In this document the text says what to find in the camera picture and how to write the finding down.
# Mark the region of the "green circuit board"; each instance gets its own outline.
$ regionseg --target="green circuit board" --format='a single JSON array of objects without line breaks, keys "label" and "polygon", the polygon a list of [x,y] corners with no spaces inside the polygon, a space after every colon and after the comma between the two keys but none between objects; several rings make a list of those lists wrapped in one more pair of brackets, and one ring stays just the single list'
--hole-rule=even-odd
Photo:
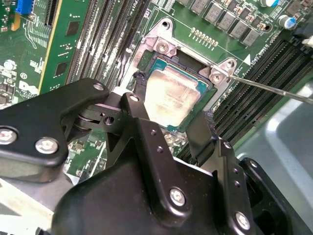
[{"label": "green circuit board", "polygon": [[88,0],[34,0],[32,13],[20,15],[15,12],[17,1],[0,2],[0,18],[8,18],[0,25],[0,84],[10,87],[0,91],[6,95],[0,105],[65,84],[88,4]]},{"label": "green circuit board", "polygon": [[[112,90],[120,76],[123,51],[128,58],[127,74],[142,39],[164,18],[173,22],[173,38],[179,44],[212,65],[234,58],[234,74],[244,77],[283,30],[278,24],[280,16],[294,17],[299,24],[310,12],[300,0],[280,0],[276,7],[262,7],[258,0],[33,0],[32,13],[19,15],[15,13],[17,1],[0,0],[0,96],[4,96],[0,109],[84,77],[97,79]],[[207,14],[213,5],[221,14],[210,22]],[[223,29],[220,23],[227,13],[232,26]],[[252,44],[245,40],[247,33],[234,33],[239,22],[257,35]],[[153,55],[146,51],[138,69],[145,71]],[[121,86],[132,90],[134,80],[124,77]],[[215,104],[222,103],[234,86],[236,83]],[[203,93],[175,131],[184,132],[216,90]],[[85,179],[103,170],[104,136],[94,131],[87,139],[71,143],[64,171]],[[174,156],[185,143],[172,149]]]}]

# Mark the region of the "capacitor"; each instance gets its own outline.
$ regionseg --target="capacitor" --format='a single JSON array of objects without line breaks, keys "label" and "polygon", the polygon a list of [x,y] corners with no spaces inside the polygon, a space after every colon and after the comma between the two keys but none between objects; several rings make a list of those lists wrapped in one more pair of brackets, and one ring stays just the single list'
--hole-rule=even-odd
[{"label": "capacitor", "polygon": [[278,24],[285,29],[291,30],[297,24],[297,20],[293,17],[282,15],[278,18]]},{"label": "capacitor", "polygon": [[277,6],[279,0],[260,0],[260,5],[263,7],[274,7]]}]

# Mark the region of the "black memory slot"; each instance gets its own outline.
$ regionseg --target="black memory slot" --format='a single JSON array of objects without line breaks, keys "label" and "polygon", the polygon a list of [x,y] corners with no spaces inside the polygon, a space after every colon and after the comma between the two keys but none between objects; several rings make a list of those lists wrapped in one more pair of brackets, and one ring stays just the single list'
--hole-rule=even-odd
[{"label": "black memory slot", "polygon": [[[245,76],[262,84],[290,91],[313,68],[310,56],[300,46],[280,40],[272,45],[270,54],[261,57],[257,69]],[[266,118],[267,113],[282,96],[259,88],[239,84],[215,115],[217,132],[235,144],[251,128]]]}]

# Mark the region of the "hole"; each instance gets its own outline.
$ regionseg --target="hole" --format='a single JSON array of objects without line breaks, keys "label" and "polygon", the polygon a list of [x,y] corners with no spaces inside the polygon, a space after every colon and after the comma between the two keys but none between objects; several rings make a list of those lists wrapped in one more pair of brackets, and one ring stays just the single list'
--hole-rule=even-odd
[{"label": "hole", "polygon": [[157,151],[158,151],[159,153],[163,153],[163,148],[162,148],[161,146],[159,146],[159,147],[157,148]]},{"label": "hole", "polygon": [[65,131],[67,131],[67,126],[65,125],[65,126],[62,126],[62,130],[63,130],[63,132],[65,133]]},{"label": "hole", "polygon": [[[275,221],[273,219],[273,216],[268,211],[262,211],[262,213],[255,218],[255,223],[259,226],[259,228],[265,235],[272,235],[275,233]],[[282,227],[287,228],[287,224],[285,224],[285,222],[283,222],[283,224],[285,226],[282,225]]]},{"label": "hole", "polygon": [[162,26],[163,26],[163,28],[165,28],[165,29],[169,29],[169,28],[170,28],[170,24],[167,23],[166,21],[163,21]]},{"label": "hole", "polygon": [[265,26],[265,28],[264,28],[263,31],[264,31],[265,33],[268,33],[268,32],[270,32],[271,30],[272,30],[272,25],[271,25],[271,24],[268,24],[268,25]]},{"label": "hole", "polygon": [[108,126],[112,125],[113,122],[114,122],[114,118],[113,118],[113,117],[106,117],[106,118],[104,119],[104,123],[105,123],[106,125],[108,125]]},{"label": "hole", "polygon": [[235,181],[235,186],[236,186],[237,188],[240,188],[240,183],[239,183],[238,181]]}]

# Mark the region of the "chip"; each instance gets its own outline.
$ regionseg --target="chip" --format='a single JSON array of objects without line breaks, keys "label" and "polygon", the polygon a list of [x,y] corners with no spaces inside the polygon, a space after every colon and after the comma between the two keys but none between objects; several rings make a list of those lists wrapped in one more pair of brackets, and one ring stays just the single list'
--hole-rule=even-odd
[{"label": "chip", "polygon": [[57,65],[56,70],[55,70],[54,76],[62,75],[65,72],[65,70],[67,69],[67,63],[68,63],[67,61],[63,62],[63,63],[59,63]]},{"label": "chip", "polygon": [[219,27],[221,29],[227,31],[235,19],[236,19],[236,17],[233,14],[226,12],[226,14],[223,16],[221,22],[219,22]]},{"label": "chip", "polygon": [[250,14],[250,12],[251,11],[248,8],[244,8],[244,10],[240,14],[239,18],[242,19],[242,20],[245,20],[246,17]]},{"label": "chip", "polygon": [[210,21],[211,23],[214,23],[218,19],[218,17],[220,16],[222,10],[223,10],[223,8],[220,7],[218,4],[216,4],[216,3],[212,4],[210,10],[208,11],[208,13],[205,16],[205,19],[207,21]]},{"label": "chip", "polygon": [[167,128],[180,126],[208,88],[191,73],[159,57],[148,77],[147,113],[151,121]]},{"label": "chip", "polygon": [[259,35],[260,34],[257,31],[252,29],[243,40],[243,44],[245,44],[248,47],[251,46],[255,42],[255,40],[259,37]]},{"label": "chip", "polygon": [[236,0],[233,0],[233,1],[231,1],[230,2],[230,4],[228,5],[228,10],[229,11],[233,11],[233,10],[235,10],[235,8],[237,7],[237,5],[238,5],[239,3],[236,1]]},{"label": "chip", "polygon": [[235,37],[235,38],[240,38],[243,33],[246,31],[248,28],[248,25],[246,25],[244,22],[239,21],[236,26],[233,28],[231,31],[230,35]]},{"label": "chip", "polygon": [[200,13],[204,10],[207,2],[209,0],[196,0],[191,7],[191,10],[196,14],[200,15]]},{"label": "chip", "polygon": [[178,0],[179,3],[183,4],[186,6],[189,3],[190,0]]},{"label": "chip", "polygon": [[287,8],[286,12],[291,16],[297,14],[301,9],[301,4],[298,1],[291,1],[290,6]]},{"label": "chip", "polygon": [[257,16],[257,17],[255,17],[255,19],[252,21],[251,26],[254,27],[254,28],[256,28],[256,27],[259,25],[259,23],[260,23],[261,21],[262,21],[262,18],[259,17],[259,16]]},{"label": "chip", "polygon": [[67,26],[66,36],[73,36],[78,32],[80,21],[70,21]]}]

